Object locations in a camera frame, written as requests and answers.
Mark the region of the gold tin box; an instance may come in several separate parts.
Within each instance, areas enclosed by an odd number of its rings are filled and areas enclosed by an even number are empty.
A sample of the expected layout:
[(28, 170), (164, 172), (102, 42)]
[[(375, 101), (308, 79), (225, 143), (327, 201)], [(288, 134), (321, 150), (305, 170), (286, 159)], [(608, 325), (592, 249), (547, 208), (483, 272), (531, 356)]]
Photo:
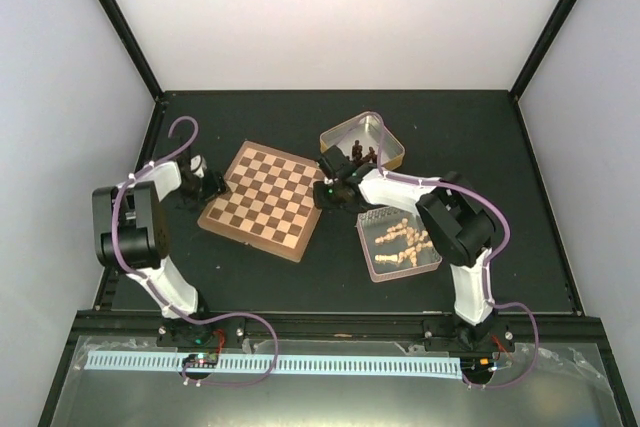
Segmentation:
[(376, 112), (366, 111), (351, 117), (319, 136), (322, 152), (337, 145), (346, 156), (351, 156), (355, 141), (363, 146), (363, 154), (367, 154), (369, 148), (373, 148), (381, 165), (388, 170), (398, 169), (404, 161), (405, 147)]

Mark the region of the wooden chess board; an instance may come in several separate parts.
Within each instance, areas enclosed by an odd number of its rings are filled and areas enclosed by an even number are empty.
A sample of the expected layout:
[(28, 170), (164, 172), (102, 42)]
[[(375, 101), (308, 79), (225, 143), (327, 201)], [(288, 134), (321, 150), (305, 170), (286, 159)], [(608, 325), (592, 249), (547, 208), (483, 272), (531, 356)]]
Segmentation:
[(246, 141), (224, 175), (228, 191), (211, 202), (198, 226), (298, 263), (320, 217), (313, 186), (315, 161)]

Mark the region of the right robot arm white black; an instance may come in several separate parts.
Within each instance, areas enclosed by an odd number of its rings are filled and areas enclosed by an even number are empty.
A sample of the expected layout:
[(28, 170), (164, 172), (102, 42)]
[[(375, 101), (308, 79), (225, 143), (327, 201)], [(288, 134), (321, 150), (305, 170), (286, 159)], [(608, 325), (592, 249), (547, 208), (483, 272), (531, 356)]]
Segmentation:
[(489, 267), (496, 226), (489, 203), (455, 172), (432, 178), (400, 174), (356, 163), (336, 146), (321, 153), (317, 165), (324, 176), (313, 185), (317, 208), (363, 213), (392, 207), (420, 219), (451, 268), (455, 297), (450, 335), (466, 351), (485, 344), (495, 311)]

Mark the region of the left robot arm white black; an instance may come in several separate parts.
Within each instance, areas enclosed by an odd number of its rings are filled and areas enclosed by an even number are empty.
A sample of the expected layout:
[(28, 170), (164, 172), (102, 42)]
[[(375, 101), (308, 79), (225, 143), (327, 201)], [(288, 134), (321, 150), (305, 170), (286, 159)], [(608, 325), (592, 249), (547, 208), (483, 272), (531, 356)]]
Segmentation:
[(143, 169), (127, 185), (92, 193), (96, 257), (138, 283), (156, 302), (173, 341), (204, 346), (217, 334), (201, 293), (179, 272), (169, 254), (168, 224), (161, 201), (177, 191), (205, 202), (227, 191), (223, 176), (203, 156), (186, 156)]

